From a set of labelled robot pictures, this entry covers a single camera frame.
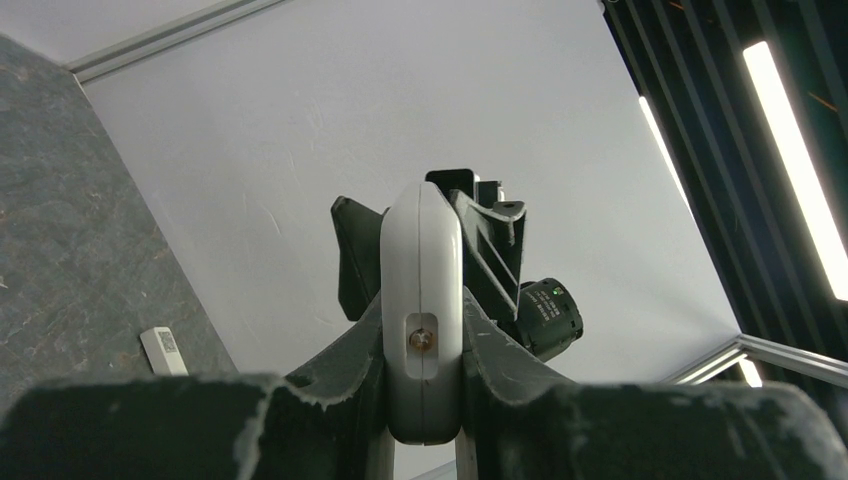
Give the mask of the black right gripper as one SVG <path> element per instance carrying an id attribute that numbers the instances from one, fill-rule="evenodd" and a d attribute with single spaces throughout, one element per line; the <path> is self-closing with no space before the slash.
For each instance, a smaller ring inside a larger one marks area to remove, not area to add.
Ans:
<path id="1" fill-rule="evenodd" d="M 457 214 L 463 238 L 463 283 L 486 315 L 516 320 L 523 263 L 526 206 L 505 200 L 502 182 L 471 169 L 431 170 L 434 184 Z M 477 202 L 495 202 L 485 207 Z M 380 291 L 383 215 L 345 196 L 330 209 L 339 248 L 338 302 L 357 322 Z"/>

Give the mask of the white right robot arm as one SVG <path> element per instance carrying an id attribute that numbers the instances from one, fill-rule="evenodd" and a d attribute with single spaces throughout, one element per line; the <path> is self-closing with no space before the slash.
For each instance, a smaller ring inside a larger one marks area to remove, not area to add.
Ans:
<path id="1" fill-rule="evenodd" d="M 584 334 L 572 295 L 554 278 L 523 282 L 526 207 L 507 200 L 498 180 L 482 181 L 470 169 L 433 170 L 436 185 L 462 228 L 464 285 L 486 315 L 539 360 L 546 362 Z M 340 252 L 338 301 L 356 322 L 380 289 L 381 213 L 340 196 L 330 209 Z"/>

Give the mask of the white remote control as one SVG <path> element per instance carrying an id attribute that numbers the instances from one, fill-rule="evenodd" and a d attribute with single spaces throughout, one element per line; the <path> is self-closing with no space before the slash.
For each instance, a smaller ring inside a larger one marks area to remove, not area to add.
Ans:
<path id="1" fill-rule="evenodd" d="M 389 430 L 404 444 L 450 442 L 461 424 L 463 246 L 435 184 L 411 184 L 395 200 L 379 253 Z"/>

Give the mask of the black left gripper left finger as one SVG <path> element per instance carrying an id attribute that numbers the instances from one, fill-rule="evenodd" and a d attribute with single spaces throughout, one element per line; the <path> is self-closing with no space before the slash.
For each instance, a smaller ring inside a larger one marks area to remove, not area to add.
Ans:
<path id="1" fill-rule="evenodd" d="M 384 479 L 380 304 L 284 375 L 45 382 L 1 424 L 5 479 Z"/>

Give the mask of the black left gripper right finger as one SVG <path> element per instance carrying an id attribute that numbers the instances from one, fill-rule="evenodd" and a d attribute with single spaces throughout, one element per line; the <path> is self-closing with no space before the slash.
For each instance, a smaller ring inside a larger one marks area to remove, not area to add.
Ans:
<path id="1" fill-rule="evenodd" d="M 465 479 L 843 479 L 847 449 L 805 393 L 771 383 L 577 384 L 464 296 Z"/>

